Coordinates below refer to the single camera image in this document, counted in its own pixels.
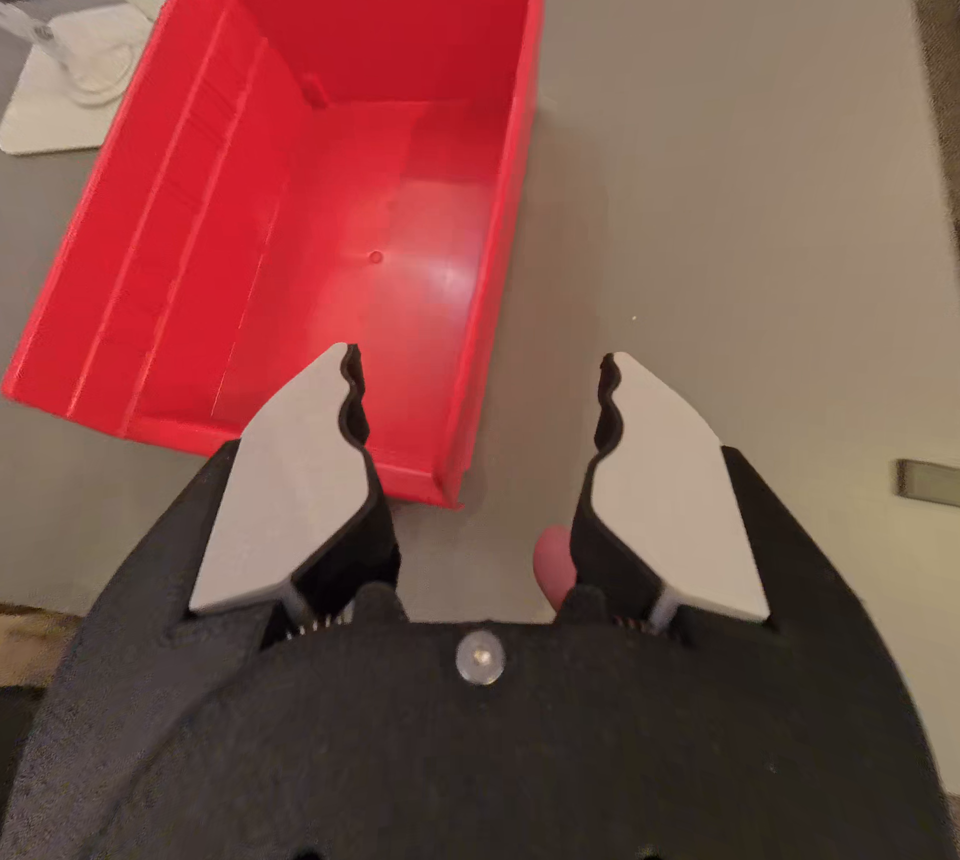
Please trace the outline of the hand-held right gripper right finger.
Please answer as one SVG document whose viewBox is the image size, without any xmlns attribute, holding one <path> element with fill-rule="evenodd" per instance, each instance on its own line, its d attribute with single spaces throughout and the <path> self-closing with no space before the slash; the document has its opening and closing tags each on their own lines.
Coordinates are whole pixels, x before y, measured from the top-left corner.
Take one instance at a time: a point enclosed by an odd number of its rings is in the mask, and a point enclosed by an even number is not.
<svg viewBox="0 0 960 860">
<path fill-rule="evenodd" d="M 608 353 L 570 530 L 577 581 L 614 619 L 659 634 L 690 607 L 751 624 L 771 614 L 721 440 L 631 355 Z"/>
</svg>

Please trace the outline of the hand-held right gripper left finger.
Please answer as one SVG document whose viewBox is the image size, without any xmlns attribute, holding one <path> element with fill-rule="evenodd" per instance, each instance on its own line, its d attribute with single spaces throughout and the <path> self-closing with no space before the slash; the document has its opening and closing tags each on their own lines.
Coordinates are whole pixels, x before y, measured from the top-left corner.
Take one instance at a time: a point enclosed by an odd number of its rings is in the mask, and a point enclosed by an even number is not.
<svg viewBox="0 0 960 860">
<path fill-rule="evenodd" d="M 335 342 L 276 392 L 235 443 L 188 609 L 269 604 L 285 636 L 348 622 L 366 586 L 396 591 L 402 564 L 367 448 L 357 344 Z"/>
</svg>

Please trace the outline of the red plastic box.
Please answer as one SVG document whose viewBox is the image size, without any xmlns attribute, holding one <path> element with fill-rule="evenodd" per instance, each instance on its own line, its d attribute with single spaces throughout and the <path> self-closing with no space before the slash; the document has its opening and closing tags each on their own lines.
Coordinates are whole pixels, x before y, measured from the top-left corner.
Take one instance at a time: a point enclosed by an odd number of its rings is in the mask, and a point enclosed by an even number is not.
<svg viewBox="0 0 960 860">
<path fill-rule="evenodd" d="M 392 497 L 456 508 L 545 0 L 167 0 L 3 394 L 209 457 L 355 344 Z"/>
</svg>

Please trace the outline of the person's right hand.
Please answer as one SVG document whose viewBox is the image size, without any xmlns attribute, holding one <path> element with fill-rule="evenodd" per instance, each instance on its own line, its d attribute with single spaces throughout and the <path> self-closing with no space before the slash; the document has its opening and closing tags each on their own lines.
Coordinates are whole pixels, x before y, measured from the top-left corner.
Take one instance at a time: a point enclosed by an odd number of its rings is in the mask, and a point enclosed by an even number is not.
<svg viewBox="0 0 960 860">
<path fill-rule="evenodd" d="M 534 579 L 542 595 L 558 613 L 577 583 L 577 570 L 570 553 L 570 529 L 546 528 L 534 544 Z"/>
</svg>

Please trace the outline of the grey metal plate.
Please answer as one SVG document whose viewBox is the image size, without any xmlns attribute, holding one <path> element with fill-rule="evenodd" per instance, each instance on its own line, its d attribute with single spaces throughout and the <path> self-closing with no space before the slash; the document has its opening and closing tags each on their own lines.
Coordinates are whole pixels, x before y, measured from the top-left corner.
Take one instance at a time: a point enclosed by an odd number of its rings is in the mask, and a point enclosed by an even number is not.
<svg viewBox="0 0 960 860">
<path fill-rule="evenodd" d="M 928 460 L 898 458 L 895 495 L 911 501 L 959 508 L 959 467 Z"/>
</svg>

